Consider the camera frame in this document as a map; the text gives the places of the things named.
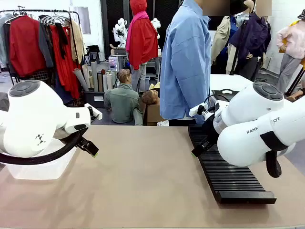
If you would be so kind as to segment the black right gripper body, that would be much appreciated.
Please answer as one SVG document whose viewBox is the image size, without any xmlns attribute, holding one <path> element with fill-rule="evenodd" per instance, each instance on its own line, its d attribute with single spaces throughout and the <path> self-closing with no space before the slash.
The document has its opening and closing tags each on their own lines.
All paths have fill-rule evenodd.
<svg viewBox="0 0 305 229">
<path fill-rule="evenodd" d="M 203 139 L 205 142 L 209 144 L 216 144 L 218 140 L 218 133 L 214 128 L 214 116 L 210 116 L 207 120 L 205 120 L 202 125 L 202 131 L 205 138 Z"/>
</svg>

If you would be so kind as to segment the black slotted PCB rack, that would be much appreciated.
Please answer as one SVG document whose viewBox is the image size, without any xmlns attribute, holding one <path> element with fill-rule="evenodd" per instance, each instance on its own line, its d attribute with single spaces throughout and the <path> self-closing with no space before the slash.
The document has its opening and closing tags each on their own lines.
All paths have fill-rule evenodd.
<svg viewBox="0 0 305 229">
<path fill-rule="evenodd" d="M 248 167 L 227 163 L 214 145 L 198 156 L 214 199 L 220 204 L 274 204 L 273 192 L 266 191 Z"/>
</svg>

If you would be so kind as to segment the clear plastic storage box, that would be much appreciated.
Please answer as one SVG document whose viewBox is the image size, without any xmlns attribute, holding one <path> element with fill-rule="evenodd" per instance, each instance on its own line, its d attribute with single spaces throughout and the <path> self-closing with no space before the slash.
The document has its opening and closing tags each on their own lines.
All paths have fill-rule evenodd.
<svg viewBox="0 0 305 229">
<path fill-rule="evenodd" d="M 4 143 L 8 156 L 46 156 L 64 147 L 64 144 L 58 139 L 52 139 L 41 151 L 37 148 L 32 151 L 30 140 L 20 140 L 15 145 Z M 39 165 L 14 165 L 0 162 L 4 165 L 15 179 L 24 180 L 56 180 L 65 171 L 74 156 L 76 147 L 73 147 L 68 153 L 60 158 Z"/>
</svg>

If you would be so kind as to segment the seated mannequin in green jacket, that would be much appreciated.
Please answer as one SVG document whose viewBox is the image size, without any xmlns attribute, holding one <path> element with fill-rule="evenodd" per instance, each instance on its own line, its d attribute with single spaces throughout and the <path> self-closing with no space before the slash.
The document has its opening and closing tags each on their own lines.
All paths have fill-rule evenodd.
<svg viewBox="0 0 305 229">
<path fill-rule="evenodd" d="M 109 89 L 104 94 L 104 106 L 111 112 L 115 123 L 124 124 L 134 121 L 135 125 L 143 125 L 139 94 L 132 88 L 132 76 L 129 69 L 118 72 L 120 85 Z"/>
</svg>

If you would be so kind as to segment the dark blue denim garment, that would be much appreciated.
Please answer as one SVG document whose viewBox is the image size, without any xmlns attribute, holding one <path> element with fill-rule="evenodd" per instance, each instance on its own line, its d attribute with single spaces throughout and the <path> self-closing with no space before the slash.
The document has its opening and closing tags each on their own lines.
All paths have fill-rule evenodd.
<svg viewBox="0 0 305 229">
<path fill-rule="evenodd" d="M 69 91 L 66 91 L 62 84 L 60 83 L 60 79 L 58 76 L 58 73 L 55 73 L 55 92 L 57 95 L 62 99 L 64 104 L 70 103 L 73 101 L 73 98 L 71 96 L 71 93 Z"/>
</svg>

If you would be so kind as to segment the brown cardboard box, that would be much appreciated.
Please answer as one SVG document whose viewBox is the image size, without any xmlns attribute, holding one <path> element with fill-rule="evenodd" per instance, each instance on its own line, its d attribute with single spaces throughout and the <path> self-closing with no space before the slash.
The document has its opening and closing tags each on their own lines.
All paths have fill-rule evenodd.
<svg viewBox="0 0 305 229">
<path fill-rule="evenodd" d="M 159 104 L 143 104 L 143 125 L 157 126 L 157 123 L 162 121 L 164 119 L 160 116 Z"/>
</svg>

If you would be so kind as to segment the red hanging dress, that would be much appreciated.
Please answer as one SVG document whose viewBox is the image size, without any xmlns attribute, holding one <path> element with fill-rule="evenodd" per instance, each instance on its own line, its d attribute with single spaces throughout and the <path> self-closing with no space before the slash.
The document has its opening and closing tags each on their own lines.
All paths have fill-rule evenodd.
<svg viewBox="0 0 305 229">
<path fill-rule="evenodd" d="M 71 36 L 70 27 L 63 27 L 65 35 L 68 40 L 68 45 L 64 45 L 66 52 L 65 59 L 62 59 L 59 46 L 59 36 L 55 25 L 50 26 L 53 50 L 55 55 L 56 68 L 60 83 L 66 91 L 71 93 L 73 99 L 80 98 L 80 83 L 76 75 L 73 73 L 74 69 L 78 67 L 77 63 L 73 61 L 71 54 Z"/>
</svg>

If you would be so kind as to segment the white desktop machine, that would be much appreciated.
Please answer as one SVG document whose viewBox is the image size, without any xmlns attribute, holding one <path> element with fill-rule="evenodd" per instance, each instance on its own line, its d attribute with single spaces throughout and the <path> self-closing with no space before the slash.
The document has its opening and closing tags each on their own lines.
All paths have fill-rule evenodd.
<svg viewBox="0 0 305 229">
<path fill-rule="evenodd" d="M 119 57 L 118 56 L 110 56 L 108 58 L 108 62 L 109 62 L 109 70 L 110 71 L 117 72 L 117 71 L 120 70 Z"/>
</svg>

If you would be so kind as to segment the mannequin in beige trench coat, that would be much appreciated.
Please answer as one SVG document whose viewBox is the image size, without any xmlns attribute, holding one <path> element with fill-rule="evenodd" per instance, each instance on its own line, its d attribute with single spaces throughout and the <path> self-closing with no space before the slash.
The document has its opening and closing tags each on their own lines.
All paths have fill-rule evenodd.
<svg viewBox="0 0 305 229">
<path fill-rule="evenodd" d="M 252 0 L 230 0 L 229 15 L 224 16 L 217 26 L 211 47 L 211 73 L 226 74 L 228 61 L 228 42 L 239 28 L 236 15 L 252 12 L 254 2 Z"/>
</svg>

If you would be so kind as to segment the black hanging scarf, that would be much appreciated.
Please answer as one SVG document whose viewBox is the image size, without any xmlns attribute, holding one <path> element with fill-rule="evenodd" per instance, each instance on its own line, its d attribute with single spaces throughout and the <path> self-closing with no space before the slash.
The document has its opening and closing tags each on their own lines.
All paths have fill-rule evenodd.
<svg viewBox="0 0 305 229">
<path fill-rule="evenodd" d="M 64 49 L 64 45 L 68 45 L 68 40 L 67 40 L 67 37 L 65 35 L 62 25 L 60 23 L 55 23 L 55 26 L 56 26 L 58 36 L 59 36 L 59 46 L 60 46 L 61 57 L 62 57 L 62 59 L 65 59 L 66 52 Z"/>
</svg>

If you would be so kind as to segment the dark grey hanging garment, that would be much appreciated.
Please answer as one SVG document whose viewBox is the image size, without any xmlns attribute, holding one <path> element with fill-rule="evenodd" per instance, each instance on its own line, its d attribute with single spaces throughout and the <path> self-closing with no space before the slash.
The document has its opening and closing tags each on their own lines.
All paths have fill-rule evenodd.
<svg viewBox="0 0 305 229">
<path fill-rule="evenodd" d="M 53 68 L 53 59 L 49 49 L 50 41 L 43 23 L 39 23 L 39 48 L 44 57 L 46 67 Z"/>
</svg>

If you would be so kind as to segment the mannequin in red hooded coat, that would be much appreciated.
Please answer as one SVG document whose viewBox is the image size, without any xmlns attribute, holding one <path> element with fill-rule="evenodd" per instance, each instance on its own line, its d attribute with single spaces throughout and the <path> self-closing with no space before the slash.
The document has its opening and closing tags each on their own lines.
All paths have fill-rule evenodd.
<svg viewBox="0 0 305 229">
<path fill-rule="evenodd" d="M 129 24 L 126 53 L 132 74 L 132 88 L 136 92 L 145 90 L 146 65 L 158 57 L 157 31 L 146 12 L 146 0 L 130 0 L 132 21 Z"/>
</svg>

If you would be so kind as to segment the red hanging jacket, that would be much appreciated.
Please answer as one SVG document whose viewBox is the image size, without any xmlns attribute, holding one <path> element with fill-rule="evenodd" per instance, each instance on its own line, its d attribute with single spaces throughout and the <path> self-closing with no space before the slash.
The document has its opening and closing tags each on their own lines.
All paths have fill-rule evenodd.
<svg viewBox="0 0 305 229">
<path fill-rule="evenodd" d="M 40 23 L 28 16 L 10 24 L 10 62 L 21 77 L 46 69 L 39 47 Z"/>
</svg>

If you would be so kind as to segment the white bulbous figure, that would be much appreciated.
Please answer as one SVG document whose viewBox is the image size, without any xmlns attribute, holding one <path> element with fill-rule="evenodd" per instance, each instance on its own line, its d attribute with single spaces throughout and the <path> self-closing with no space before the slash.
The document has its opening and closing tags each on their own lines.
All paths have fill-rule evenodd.
<svg viewBox="0 0 305 229">
<path fill-rule="evenodd" d="M 114 40 L 119 42 L 119 48 L 125 48 L 128 30 L 126 28 L 127 20 L 120 18 L 113 28 Z"/>
</svg>

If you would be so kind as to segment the grey wall poster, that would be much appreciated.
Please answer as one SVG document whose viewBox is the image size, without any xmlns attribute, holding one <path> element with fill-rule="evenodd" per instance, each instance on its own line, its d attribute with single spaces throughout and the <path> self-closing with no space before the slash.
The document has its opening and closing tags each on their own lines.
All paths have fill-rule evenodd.
<svg viewBox="0 0 305 229">
<path fill-rule="evenodd" d="M 83 34 L 91 34 L 91 25 L 88 7 L 76 7 L 75 11 L 79 14 L 81 29 Z"/>
</svg>

